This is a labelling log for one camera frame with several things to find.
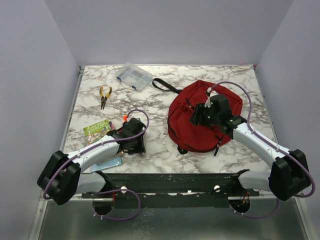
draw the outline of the backpack strap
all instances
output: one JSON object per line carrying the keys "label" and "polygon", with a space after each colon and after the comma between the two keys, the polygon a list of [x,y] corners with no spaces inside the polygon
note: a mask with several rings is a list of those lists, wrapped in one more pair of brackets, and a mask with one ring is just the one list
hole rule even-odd
{"label": "backpack strap", "polygon": [[[155,82],[160,83],[161,85],[165,86],[167,89],[162,89],[162,88],[158,87],[158,86],[155,84]],[[159,90],[162,90],[162,91],[166,91],[166,92],[172,91],[172,92],[174,92],[174,93],[176,93],[176,94],[179,94],[179,93],[182,91],[182,90],[176,89],[174,86],[170,85],[169,83],[163,81],[163,80],[160,79],[160,78],[155,78],[155,79],[153,79],[152,85],[153,85],[156,89],[159,89]]]}

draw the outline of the white wall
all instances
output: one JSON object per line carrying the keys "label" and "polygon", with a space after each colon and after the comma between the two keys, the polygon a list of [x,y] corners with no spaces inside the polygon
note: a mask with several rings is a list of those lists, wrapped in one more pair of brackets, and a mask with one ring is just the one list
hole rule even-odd
{"label": "white wall", "polygon": [[26,240],[79,68],[43,0],[2,0],[0,19],[0,239]]}
{"label": "white wall", "polygon": [[320,1],[295,0],[257,66],[279,142],[299,148],[317,183],[306,200],[320,236]]}
{"label": "white wall", "polygon": [[293,0],[45,0],[80,65],[257,64]]}

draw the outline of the green packet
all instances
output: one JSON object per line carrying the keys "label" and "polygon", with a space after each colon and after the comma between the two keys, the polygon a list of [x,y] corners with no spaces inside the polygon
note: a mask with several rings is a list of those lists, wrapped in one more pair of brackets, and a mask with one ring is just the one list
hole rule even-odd
{"label": "green packet", "polygon": [[111,121],[105,119],[93,125],[86,126],[83,131],[88,145],[93,144],[103,138],[107,132],[114,129]]}

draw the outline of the cable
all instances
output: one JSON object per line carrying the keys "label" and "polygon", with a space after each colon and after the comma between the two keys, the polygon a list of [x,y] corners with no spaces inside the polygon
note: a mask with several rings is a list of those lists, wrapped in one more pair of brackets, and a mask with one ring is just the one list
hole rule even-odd
{"label": "cable", "polygon": [[[314,178],[311,176],[311,174],[309,173],[309,171],[297,160],[295,159],[293,156],[291,156],[290,154],[288,154],[287,152],[283,151],[282,149],[278,149],[277,146],[275,146],[272,142],[269,142],[267,139],[263,138],[261,135],[259,135],[256,131],[253,130],[253,128],[251,127],[250,125],[250,119],[251,119],[251,113],[252,113],[252,109],[253,109],[253,106],[252,106],[252,101],[251,101],[251,98],[249,96],[249,93],[239,84],[235,83],[235,82],[231,82],[231,81],[221,81],[221,82],[218,82],[216,83],[215,85],[213,85],[211,87],[211,91],[210,93],[213,91],[213,89],[218,86],[218,85],[221,85],[221,84],[232,84],[232,85],[235,85],[237,86],[238,88],[240,88],[244,93],[245,95],[247,96],[248,98],[248,101],[249,101],[249,112],[248,112],[248,117],[247,117],[247,126],[248,128],[250,129],[250,131],[257,137],[259,138],[260,140],[262,140],[264,143],[266,143],[267,145],[269,145],[271,148],[279,151],[280,153],[284,154],[285,156],[289,157],[293,162],[295,162],[303,171],[304,173],[307,175],[307,177],[310,179],[310,182],[311,182],[311,191],[306,194],[306,195],[295,195],[295,197],[298,197],[298,198],[308,198],[310,196],[312,196],[314,193],[315,193],[315,190],[316,190],[316,183],[315,183],[315,180]],[[264,216],[252,216],[252,215],[244,215],[243,213],[240,213],[240,212],[237,212],[236,210],[233,209],[233,207],[230,205],[230,207],[233,209],[233,211],[235,211],[236,214],[238,215],[241,215],[241,216],[244,216],[244,217],[248,217],[248,218],[252,218],[252,219],[263,219],[263,218],[267,218],[267,217],[270,217],[272,216],[273,214],[275,214],[278,209],[279,209],[279,206],[280,206],[280,200],[278,200],[278,203],[277,203],[277,206],[276,208],[274,209],[273,212],[267,214],[267,215],[264,215]]]}
{"label": "cable", "polygon": [[98,216],[98,217],[101,218],[101,220],[102,219],[109,219],[109,220],[114,220],[114,221],[126,221],[126,220],[130,220],[130,219],[135,218],[140,213],[141,201],[140,201],[140,198],[139,198],[138,194],[135,193],[134,191],[129,190],[129,189],[114,189],[114,190],[110,190],[110,191],[95,192],[95,194],[97,194],[97,195],[110,194],[110,193],[121,192],[121,191],[127,191],[127,192],[132,193],[136,197],[136,199],[138,200],[138,207],[137,207],[137,210],[136,210],[136,212],[134,214],[132,214],[131,216],[128,216],[128,217],[123,217],[123,218],[116,218],[116,217],[111,217],[111,216],[106,216],[106,215],[99,215],[99,214],[97,214],[95,206],[93,205],[92,206],[92,210],[94,212],[93,216],[94,217]]}
{"label": "cable", "polygon": [[[123,142],[123,141],[129,141],[129,140],[132,140],[132,139],[135,139],[141,135],[143,135],[146,130],[148,129],[149,127],[149,123],[150,123],[150,120],[149,120],[149,117],[147,115],[147,113],[143,110],[140,110],[140,109],[134,109],[134,110],[131,110],[127,116],[129,117],[129,115],[133,112],[141,112],[145,115],[146,117],[146,126],[145,128],[139,132],[138,134],[134,135],[134,136],[130,136],[130,137],[125,137],[125,138],[120,138],[120,139],[113,139],[113,140],[108,140],[108,141],[104,141],[104,142],[101,142],[100,144],[97,144],[97,145],[93,145],[89,148],[87,148],[86,150],[82,151],[79,153],[79,155],[83,155],[83,154],[86,154],[87,152],[99,147],[99,146],[102,146],[102,145],[105,145],[105,144],[110,144],[110,143],[114,143],[114,142]],[[76,158],[78,157],[78,155],[74,155],[73,157],[69,158],[67,161],[65,161],[64,164],[61,165],[61,167],[58,168],[58,170],[53,174],[53,176],[51,177],[51,179],[49,180],[49,182],[47,183],[47,185],[45,186],[45,189],[43,191],[43,198],[45,200],[49,200],[51,199],[50,197],[47,197],[47,192],[48,192],[48,189],[49,187],[51,186],[51,184],[53,183],[53,181],[56,179],[56,177],[58,176],[58,174],[60,173],[60,171],[62,169],[64,169],[71,161],[75,160]]]}
{"label": "cable", "polygon": [[246,217],[246,218],[249,218],[249,219],[265,219],[265,218],[268,218],[268,217],[273,216],[273,215],[279,210],[279,208],[280,208],[280,200],[277,199],[276,207],[275,207],[275,209],[274,209],[272,212],[270,212],[270,213],[268,213],[268,214],[266,214],[266,215],[262,215],[262,216],[255,216],[255,215],[243,214],[243,213],[241,213],[241,212],[236,211],[236,210],[231,206],[231,204],[229,204],[229,207],[233,210],[233,212],[234,212],[235,214],[237,214],[237,215],[239,215],[239,216]]}
{"label": "cable", "polygon": [[289,153],[283,151],[282,149],[278,149],[276,145],[274,145],[272,142],[269,142],[267,139],[265,139],[264,137],[262,137],[261,135],[259,135],[256,131],[253,130],[253,128],[251,127],[250,125],[250,118],[251,118],[251,113],[252,113],[252,101],[251,101],[251,98],[248,94],[248,92],[242,87],[240,86],[239,84],[237,83],[234,83],[234,82],[231,82],[231,81],[222,81],[222,82],[219,82],[219,83],[216,83],[215,85],[213,85],[211,87],[211,91],[212,89],[215,87],[215,86],[218,86],[220,84],[232,84],[232,85],[235,85],[237,87],[239,87],[244,93],[245,95],[247,96],[248,100],[249,100],[249,113],[248,113],[248,118],[247,118],[247,126],[248,128],[250,129],[250,131],[257,137],[259,138],[260,140],[262,140],[264,143],[266,143],[267,145],[269,145],[271,148],[277,150],[278,152],[286,155],[287,157],[289,157],[292,161],[294,161],[303,171],[304,173],[307,175],[307,177],[310,179],[310,182],[311,182],[311,186],[312,186],[312,189],[311,191],[306,194],[306,195],[295,195],[295,197],[298,197],[298,198],[308,198],[310,196],[312,196],[314,193],[315,193],[315,190],[316,190],[316,183],[315,183],[315,180],[314,178],[311,176],[311,174],[309,173],[309,171],[297,160],[295,159],[293,156],[291,156]]}

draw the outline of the marble table surface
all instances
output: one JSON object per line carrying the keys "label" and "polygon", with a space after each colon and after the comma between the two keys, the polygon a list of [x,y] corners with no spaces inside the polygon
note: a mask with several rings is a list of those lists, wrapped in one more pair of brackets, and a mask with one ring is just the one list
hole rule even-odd
{"label": "marble table surface", "polygon": [[[122,166],[105,170],[107,173],[235,173],[242,169],[266,171],[267,164],[241,143],[231,140],[220,147],[217,156],[213,152],[188,152],[181,155],[177,145],[168,135],[167,117],[169,106],[177,96],[173,92],[160,91],[151,84],[141,92],[119,82],[115,72],[121,66],[86,66],[75,102],[70,126],[66,136],[64,152],[73,152],[87,145],[83,128],[104,119],[121,127],[123,116],[130,110],[145,110],[150,118],[146,132],[146,156],[138,154],[122,156]],[[182,89],[194,81],[204,80],[218,83],[231,81],[243,86],[251,96],[253,112],[251,124],[270,139],[274,139],[267,110],[258,86],[253,66],[177,66],[139,65],[154,77],[164,79],[177,89]],[[112,87],[104,110],[100,110],[100,86]],[[224,84],[243,99],[241,116],[247,118],[249,102],[241,89]],[[142,121],[140,113],[132,114]]]}

